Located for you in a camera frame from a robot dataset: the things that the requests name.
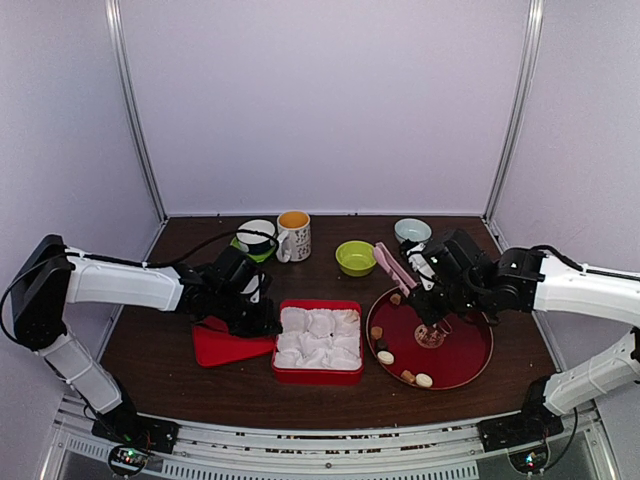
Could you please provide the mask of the red tin lid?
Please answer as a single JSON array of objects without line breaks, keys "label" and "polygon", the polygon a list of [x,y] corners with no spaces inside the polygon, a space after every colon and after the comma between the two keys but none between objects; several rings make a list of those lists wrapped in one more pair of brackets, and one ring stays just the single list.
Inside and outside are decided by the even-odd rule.
[{"label": "red tin lid", "polygon": [[229,333],[227,325],[208,317],[192,326],[195,359],[199,366],[211,368],[271,354],[273,337],[241,338]]}]

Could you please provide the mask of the red tin box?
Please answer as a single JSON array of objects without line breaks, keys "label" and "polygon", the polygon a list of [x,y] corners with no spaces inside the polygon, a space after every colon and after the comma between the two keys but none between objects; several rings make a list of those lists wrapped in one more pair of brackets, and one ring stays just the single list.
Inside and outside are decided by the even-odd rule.
[{"label": "red tin box", "polygon": [[352,386],[364,371],[362,309],[355,301],[285,300],[271,366],[283,384]]}]

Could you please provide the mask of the pink tongs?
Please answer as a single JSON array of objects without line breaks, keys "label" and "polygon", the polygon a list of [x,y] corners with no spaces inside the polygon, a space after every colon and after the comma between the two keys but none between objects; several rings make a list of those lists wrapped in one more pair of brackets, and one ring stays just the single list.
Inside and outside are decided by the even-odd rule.
[{"label": "pink tongs", "polygon": [[373,256],[377,264],[394,281],[400,292],[409,297],[411,291],[417,286],[413,277],[396,261],[386,245],[377,242],[374,245]]}]

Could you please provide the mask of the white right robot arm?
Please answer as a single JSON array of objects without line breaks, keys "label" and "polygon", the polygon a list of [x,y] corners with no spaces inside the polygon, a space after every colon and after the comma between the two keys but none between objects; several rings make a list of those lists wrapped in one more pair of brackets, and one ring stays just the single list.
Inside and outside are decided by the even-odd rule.
[{"label": "white right robot arm", "polygon": [[550,426],[551,414],[565,415],[638,381],[638,274],[579,264],[549,245],[512,247],[491,260],[461,229],[425,243],[406,240],[400,249],[421,279],[410,290],[409,304],[428,326],[472,310],[491,319],[503,311],[565,312],[629,325],[605,351],[533,385],[528,407],[513,419],[519,440],[535,440]]}]

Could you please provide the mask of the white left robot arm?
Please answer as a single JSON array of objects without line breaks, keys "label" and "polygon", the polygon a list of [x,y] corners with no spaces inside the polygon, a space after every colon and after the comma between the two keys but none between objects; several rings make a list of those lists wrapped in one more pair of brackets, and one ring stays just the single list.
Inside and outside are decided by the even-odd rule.
[{"label": "white left robot arm", "polygon": [[97,420],[123,444],[137,442],[144,424],[125,389],[81,344],[63,314],[69,304],[137,306],[222,321],[230,335],[266,338],[282,326],[266,291],[270,276],[228,246],[196,267],[181,259],[142,263],[89,254],[61,236],[42,239],[1,297],[12,324],[4,335],[37,355],[71,386]]}]

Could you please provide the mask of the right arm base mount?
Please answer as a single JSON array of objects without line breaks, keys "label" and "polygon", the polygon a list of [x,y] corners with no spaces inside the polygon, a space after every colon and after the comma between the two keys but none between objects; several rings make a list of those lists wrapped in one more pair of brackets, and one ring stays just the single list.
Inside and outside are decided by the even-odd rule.
[{"label": "right arm base mount", "polygon": [[533,476],[552,464],[548,439],[564,431],[560,417],[517,413],[477,425],[485,452],[506,450],[511,467]]}]

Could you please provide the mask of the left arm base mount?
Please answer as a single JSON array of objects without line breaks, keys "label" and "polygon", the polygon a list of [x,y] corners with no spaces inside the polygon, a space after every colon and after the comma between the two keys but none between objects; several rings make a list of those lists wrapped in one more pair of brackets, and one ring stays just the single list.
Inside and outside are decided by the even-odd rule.
[{"label": "left arm base mount", "polygon": [[95,420],[91,433],[114,442],[107,454],[107,465],[117,476],[130,478],[140,474],[157,455],[171,454],[176,444],[179,425],[168,420],[139,417],[129,433]]}]

